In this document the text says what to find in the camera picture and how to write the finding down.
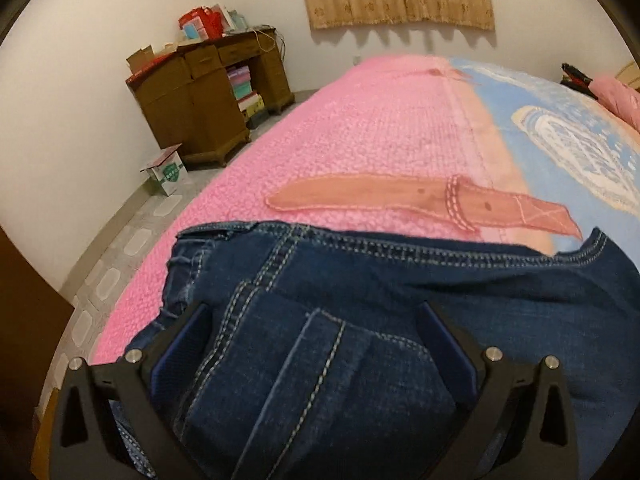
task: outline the brown wooden door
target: brown wooden door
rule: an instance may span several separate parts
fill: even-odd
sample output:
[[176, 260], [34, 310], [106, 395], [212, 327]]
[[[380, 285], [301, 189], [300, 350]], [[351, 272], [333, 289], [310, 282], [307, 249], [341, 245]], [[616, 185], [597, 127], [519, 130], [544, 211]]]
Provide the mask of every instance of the brown wooden door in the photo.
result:
[[34, 409], [69, 305], [30, 266], [0, 228], [0, 427], [27, 467]]

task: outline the bed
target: bed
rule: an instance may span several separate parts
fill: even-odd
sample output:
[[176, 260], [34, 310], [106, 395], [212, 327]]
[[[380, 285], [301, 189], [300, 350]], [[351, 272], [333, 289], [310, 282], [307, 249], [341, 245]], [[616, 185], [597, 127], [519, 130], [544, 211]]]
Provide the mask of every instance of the bed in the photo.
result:
[[[558, 84], [462, 59], [367, 60], [317, 92], [203, 190], [119, 299], [94, 364], [157, 315], [175, 235], [206, 222], [522, 244], [544, 254], [602, 229], [638, 266], [640, 134]], [[361, 186], [376, 195], [366, 200]], [[398, 186], [426, 190], [416, 205]], [[341, 189], [331, 193], [327, 189]]]

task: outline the white box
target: white box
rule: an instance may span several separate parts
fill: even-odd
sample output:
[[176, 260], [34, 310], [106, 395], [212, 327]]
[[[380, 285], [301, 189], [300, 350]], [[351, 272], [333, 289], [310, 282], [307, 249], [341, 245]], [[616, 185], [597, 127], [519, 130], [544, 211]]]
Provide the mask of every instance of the white box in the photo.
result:
[[165, 148], [155, 160], [140, 170], [146, 171], [153, 180], [160, 184], [167, 196], [173, 194], [180, 184], [191, 182], [177, 152], [180, 146], [181, 144], [176, 144]]

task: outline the stack of boxes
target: stack of boxes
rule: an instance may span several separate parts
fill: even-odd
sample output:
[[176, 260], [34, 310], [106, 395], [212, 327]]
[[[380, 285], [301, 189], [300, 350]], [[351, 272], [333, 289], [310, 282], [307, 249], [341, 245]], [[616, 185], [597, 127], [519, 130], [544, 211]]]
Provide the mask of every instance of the stack of boxes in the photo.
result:
[[234, 89], [238, 107], [244, 115], [247, 127], [251, 130], [257, 128], [269, 117], [269, 113], [264, 107], [264, 101], [260, 94], [251, 88], [249, 67], [243, 66], [227, 70], [226, 74]]

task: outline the dark blue jeans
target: dark blue jeans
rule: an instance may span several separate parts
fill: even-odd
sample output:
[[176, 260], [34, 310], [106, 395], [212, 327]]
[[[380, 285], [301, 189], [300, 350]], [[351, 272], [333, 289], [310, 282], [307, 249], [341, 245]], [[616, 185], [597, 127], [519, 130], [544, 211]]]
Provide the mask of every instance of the dark blue jeans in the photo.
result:
[[232, 222], [181, 233], [168, 268], [161, 313], [129, 347], [147, 345], [188, 304], [206, 304], [206, 337], [186, 363], [193, 372], [187, 381], [160, 373], [166, 388], [154, 400], [210, 478], [424, 472], [456, 421], [416, 331], [424, 301], [514, 360], [561, 359], [581, 478], [640, 402], [640, 276], [598, 230], [579, 251], [550, 258], [520, 246]]

